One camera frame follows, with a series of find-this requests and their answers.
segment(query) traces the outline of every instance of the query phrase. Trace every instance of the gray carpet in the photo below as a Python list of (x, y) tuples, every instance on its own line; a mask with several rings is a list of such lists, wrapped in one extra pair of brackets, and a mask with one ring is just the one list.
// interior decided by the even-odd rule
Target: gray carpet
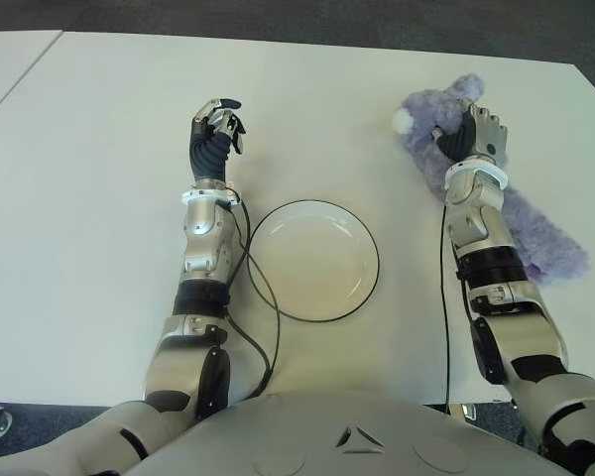
[[(0, 30), (59, 29), (389, 48), (576, 64), (595, 85), (595, 0), (0, 0)], [(509, 405), (477, 425), (514, 440)], [(43, 444), (102, 409), (7, 406), (0, 455)]]

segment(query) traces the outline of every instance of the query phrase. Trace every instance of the stuffed animal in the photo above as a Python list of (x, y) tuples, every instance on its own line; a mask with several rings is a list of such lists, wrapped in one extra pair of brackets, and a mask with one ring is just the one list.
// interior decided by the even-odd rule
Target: stuffed animal
[[(456, 132), (463, 115), (461, 99), (475, 102), (483, 92), (482, 79), (467, 74), (444, 91), (427, 89), (410, 95), (393, 118), (393, 127), (403, 135), (404, 147), (441, 201), (445, 200), (445, 172), (453, 162), (438, 149), (431, 132), (436, 126), (445, 134)], [(506, 155), (496, 161), (501, 168), (506, 164)], [(531, 280), (548, 285), (586, 274), (586, 251), (512, 187), (505, 190), (503, 214)]]

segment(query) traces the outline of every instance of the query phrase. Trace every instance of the black joint cover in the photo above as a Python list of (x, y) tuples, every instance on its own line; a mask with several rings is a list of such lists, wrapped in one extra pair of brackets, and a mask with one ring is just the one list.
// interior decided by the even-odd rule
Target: black joint cover
[(207, 352), (198, 384), (196, 418), (211, 417), (227, 408), (229, 403), (230, 363), (229, 355), (220, 347)]
[(224, 317), (229, 303), (229, 289), (213, 280), (187, 280), (178, 285), (173, 315), (200, 314)]
[(504, 384), (507, 382), (507, 374), (505, 373), (496, 339), (487, 321), (485, 318), (479, 317), (471, 323), (470, 329), (478, 370), (481, 375), (490, 384)]

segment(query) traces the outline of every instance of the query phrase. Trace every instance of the robotic finger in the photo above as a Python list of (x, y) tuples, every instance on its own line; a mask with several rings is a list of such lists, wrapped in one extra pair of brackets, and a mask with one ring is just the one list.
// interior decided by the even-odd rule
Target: robotic finger
[(239, 109), (240, 106), (241, 103), (234, 99), (211, 99), (198, 110), (191, 124), (189, 153), (192, 168), (194, 156), (197, 156), (197, 162), (213, 162), (212, 159), (226, 161), (230, 144), (237, 154), (242, 154), (241, 136), (245, 134), (245, 128), (233, 112), (233, 109)]
[(463, 122), (454, 134), (446, 135), (439, 128), (432, 131), (436, 145), (449, 159), (461, 162), (473, 156), (503, 166), (507, 161), (507, 127), (498, 116), (478, 107), (470, 99), (461, 100)]

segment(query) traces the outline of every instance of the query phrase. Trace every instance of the robot forearm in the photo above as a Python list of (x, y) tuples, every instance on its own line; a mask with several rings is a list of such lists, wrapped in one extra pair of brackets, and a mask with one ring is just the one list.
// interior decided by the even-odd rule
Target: robot forearm
[(240, 119), (213, 99), (194, 116), (189, 158), (195, 185), (182, 196), (187, 238), (173, 315), (165, 323), (146, 378), (146, 402), (161, 411), (186, 411), (192, 421), (227, 407), (229, 356), (224, 309), (229, 303), (232, 239), (230, 207), (236, 194), (225, 184), (230, 146), (242, 152)]
[[(473, 105), (466, 114), (483, 131), (496, 130), (486, 149), (504, 151), (498, 118)], [(584, 474), (595, 463), (595, 381), (566, 370), (563, 340), (502, 216), (507, 177), (481, 149), (448, 171), (445, 217), (457, 276), (469, 287), (466, 305), (479, 314), (471, 322), (478, 365), (490, 383), (507, 387), (544, 454)]]

